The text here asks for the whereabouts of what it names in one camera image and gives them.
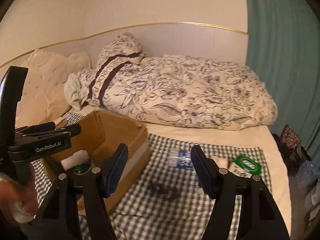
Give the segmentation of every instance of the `human hand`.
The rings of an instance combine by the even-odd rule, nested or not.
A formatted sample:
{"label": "human hand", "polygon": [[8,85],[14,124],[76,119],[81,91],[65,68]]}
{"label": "human hand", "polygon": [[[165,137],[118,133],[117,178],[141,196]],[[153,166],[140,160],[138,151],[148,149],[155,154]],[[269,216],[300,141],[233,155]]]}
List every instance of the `human hand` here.
{"label": "human hand", "polygon": [[18,223],[10,212],[10,202],[22,202],[22,209],[29,216],[36,215],[39,209],[35,189],[35,170],[31,163],[29,166],[30,176],[27,185],[22,186],[13,182],[0,181],[0,209],[6,220],[13,226],[18,226]]}

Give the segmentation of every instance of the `white wall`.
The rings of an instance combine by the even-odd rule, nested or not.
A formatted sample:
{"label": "white wall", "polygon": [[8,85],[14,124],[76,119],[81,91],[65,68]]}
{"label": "white wall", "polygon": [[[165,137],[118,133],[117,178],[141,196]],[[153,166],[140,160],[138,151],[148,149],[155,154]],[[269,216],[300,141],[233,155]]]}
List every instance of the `white wall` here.
{"label": "white wall", "polygon": [[0,65],[48,44],[82,38],[86,0],[15,0],[0,22]]}
{"label": "white wall", "polygon": [[0,65],[48,44],[158,22],[246,32],[246,0],[15,0],[0,22]]}
{"label": "white wall", "polygon": [[246,0],[88,0],[85,35],[159,22],[196,22],[247,32]]}

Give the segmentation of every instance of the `gold trim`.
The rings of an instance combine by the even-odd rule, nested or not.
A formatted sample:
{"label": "gold trim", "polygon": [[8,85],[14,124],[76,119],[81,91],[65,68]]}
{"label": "gold trim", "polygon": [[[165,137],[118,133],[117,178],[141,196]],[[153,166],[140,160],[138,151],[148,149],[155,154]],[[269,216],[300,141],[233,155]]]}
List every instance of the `gold trim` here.
{"label": "gold trim", "polygon": [[[137,24],[137,25],[131,25],[131,26],[126,26],[126,27],[120,27],[120,28],[112,29],[112,30],[105,31],[105,32],[102,32],[102,33],[97,33],[97,34],[94,34],[94,35],[91,35],[91,36],[85,37],[85,38],[79,38],[79,39],[74,39],[74,40],[69,40],[69,41],[61,41],[61,42],[57,42],[57,43],[54,43],[54,44],[49,44],[49,45],[40,47],[40,48],[38,48],[38,49],[45,49],[45,48],[48,48],[48,47],[52,47],[52,46],[54,46],[54,45],[58,45],[58,44],[66,43],[66,42],[71,42],[71,41],[86,40],[86,39],[92,38],[92,37],[97,36],[97,35],[100,35],[100,34],[109,33],[109,32],[114,32],[114,31],[118,31],[118,30],[129,29],[129,28],[134,28],[134,27],[141,27],[141,26],[148,26],[148,25],[159,25],[159,24],[192,24],[192,25],[212,27],[212,28],[217,28],[217,29],[221,29],[221,30],[226,30],[226,31],[231,31],[231,32],[235,32],[235,33],[240,33],[240,34],[248,35],[247,32],[243,32],[243,31],[231,29],[231,28],[224,27],[224,26],[207,24],[207,23],[192,23],[192,22],[144,23],[144,24]],[[28,52],[26,52],[26,53],[23,53],[22,55],[17,56],[17,57],[15,57],[15,58],[7,61],[6,63],[2,64],[2,65],[0,66],[0,68],[2,68],[3,66],[9,64],[10,62],[12,62],[12,61],[14,61],[14,60],[16,60],[16,59],[18,59],[18,58],[20,58],[20,57],[23,57],[23,56],[25,56],[25,55],[27,55],[27,54],[29,54],[29,53],[32,53],[34,50],[35,50],[35,49],[33,49],[33,50],[31,50],[31,51],[28,51]]]}

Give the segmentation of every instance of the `bottle label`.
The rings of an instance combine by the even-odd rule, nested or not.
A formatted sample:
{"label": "bottle label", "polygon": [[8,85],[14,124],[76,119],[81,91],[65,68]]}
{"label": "bottle label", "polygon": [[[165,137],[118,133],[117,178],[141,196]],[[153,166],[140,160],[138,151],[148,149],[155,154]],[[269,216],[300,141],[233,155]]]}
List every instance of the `bottle label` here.
{"label": "bottle label", "polygon": [[178,151],[177,168],[190,168],[192,169],[191,153],[188,150]]}
{"label": "bottle label", "polygon": [[249,178],[251,175],[260,174],[261,165],[245,155],[239,155],[233,161],[229,170],[237,176]]}

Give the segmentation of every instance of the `blue label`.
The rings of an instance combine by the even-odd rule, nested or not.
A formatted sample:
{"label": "blue label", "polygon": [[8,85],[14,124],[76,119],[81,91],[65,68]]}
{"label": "blue label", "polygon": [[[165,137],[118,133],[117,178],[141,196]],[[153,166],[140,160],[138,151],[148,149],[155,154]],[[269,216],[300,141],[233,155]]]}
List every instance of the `blue label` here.
{"label": "blue label", "polygon": [[179,150],[177,168],[192,168],[191,154],[187,150]]}

